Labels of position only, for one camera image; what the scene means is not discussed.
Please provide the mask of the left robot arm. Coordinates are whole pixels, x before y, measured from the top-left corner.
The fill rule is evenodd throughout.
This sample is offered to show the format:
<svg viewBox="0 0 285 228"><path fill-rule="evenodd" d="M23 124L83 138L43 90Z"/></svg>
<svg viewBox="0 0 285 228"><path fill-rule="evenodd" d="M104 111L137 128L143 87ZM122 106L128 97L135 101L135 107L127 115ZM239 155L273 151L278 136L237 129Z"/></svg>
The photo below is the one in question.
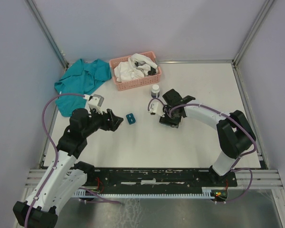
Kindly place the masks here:
<svg viewBox="0 0 285 228"><path fill-rule="evenodd" d="M55 158L40 182L24 202L17 201L13 212L19 225L25 228L53 228L58 216L82 185L95 181L94 166L78 161L87 146L87 138L101 129L116 131L123 122L111 109L105 112L75 109L58 144Z"/></svg>

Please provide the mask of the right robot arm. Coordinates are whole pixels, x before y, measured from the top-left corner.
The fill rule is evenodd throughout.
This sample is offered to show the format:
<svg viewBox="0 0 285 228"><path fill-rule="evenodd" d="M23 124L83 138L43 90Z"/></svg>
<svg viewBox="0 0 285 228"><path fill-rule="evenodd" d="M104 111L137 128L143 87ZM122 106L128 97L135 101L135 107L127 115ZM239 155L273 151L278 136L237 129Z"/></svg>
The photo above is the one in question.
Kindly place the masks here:
<svg viewBox="0 0 285 228"><path fill-rule="evenodd" d="M174 89L163 96L160 123L177 128L182 118L198 120L217 131L221 152L210 167L209 182L219 186L226 180L226 174L246 155L257 150L256 136L240 110L225 113L202 104L195 97L181 95Z"/></svg>

